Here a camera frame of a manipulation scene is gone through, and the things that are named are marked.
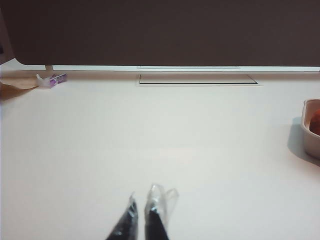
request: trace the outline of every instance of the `food in bowl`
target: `food in bowl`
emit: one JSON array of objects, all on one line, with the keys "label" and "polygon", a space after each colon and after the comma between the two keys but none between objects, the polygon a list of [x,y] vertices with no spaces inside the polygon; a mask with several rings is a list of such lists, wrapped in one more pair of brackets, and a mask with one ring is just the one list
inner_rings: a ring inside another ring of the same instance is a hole
[{"label": "food in bowl", "polygon": [[310,131],[320,136],[320,109],[312,116],[310,121]]}]

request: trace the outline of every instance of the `clear plastic sleeve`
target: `clear plastic sleeve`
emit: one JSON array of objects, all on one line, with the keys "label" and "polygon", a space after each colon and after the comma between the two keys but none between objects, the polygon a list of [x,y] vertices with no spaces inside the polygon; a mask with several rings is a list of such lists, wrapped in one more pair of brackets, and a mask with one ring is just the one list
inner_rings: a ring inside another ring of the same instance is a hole
[{"label": "clear plastic sleeve", "polygon": [[106,240],[137,240],[138,209],[131,196],[128,207]]},{"label": "clear plastic sleeve", "polygon": [[151,186],[144,209],[146,240],[169,240],[168,221],[178,197],[179,194],[175,188],[165,192],[161,185]]}]

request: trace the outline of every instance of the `dark brown wall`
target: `dark brown wall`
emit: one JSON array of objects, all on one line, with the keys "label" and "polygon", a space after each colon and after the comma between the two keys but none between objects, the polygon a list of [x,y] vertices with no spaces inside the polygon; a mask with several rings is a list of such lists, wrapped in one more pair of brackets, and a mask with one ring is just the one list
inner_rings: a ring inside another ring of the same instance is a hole
[{"label": "dark brown wall", "polygon": [[320,1],[1,0],[24,64],[320,66]]}]

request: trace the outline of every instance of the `clear plastic bag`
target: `clear plastic bag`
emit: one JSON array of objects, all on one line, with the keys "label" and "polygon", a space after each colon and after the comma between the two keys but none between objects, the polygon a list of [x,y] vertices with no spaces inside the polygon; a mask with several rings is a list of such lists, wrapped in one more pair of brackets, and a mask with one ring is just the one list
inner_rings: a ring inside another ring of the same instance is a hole
[{"label": "clear plastic bag", "polygon": [[138,209],[131,196],[128,207],[106,240],[137,240]]},{"label": "clear plastic bag", "polygon": [[179,194],[175,188],[165,192],[161,185],[151,186],[144,209],[146,240],[169,240],[168,221],[178,197]]}]

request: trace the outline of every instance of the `plastic wrap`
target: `plastic wrap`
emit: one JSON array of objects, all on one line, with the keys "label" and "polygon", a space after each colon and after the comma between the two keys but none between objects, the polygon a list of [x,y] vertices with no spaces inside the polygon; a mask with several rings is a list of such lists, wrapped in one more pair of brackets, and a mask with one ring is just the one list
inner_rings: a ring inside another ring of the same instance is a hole
[{"label": "plastic wrap", "polygon": [[106,240],[137,240],[138,209],[131,196],[128,207]]},{"label": "plastic wrap", "polygon": [[178,197],[176,189],[165,192],[161,185],[153,184],[151,186],[144,209],[146,240],[169,240],[168,221]]}]

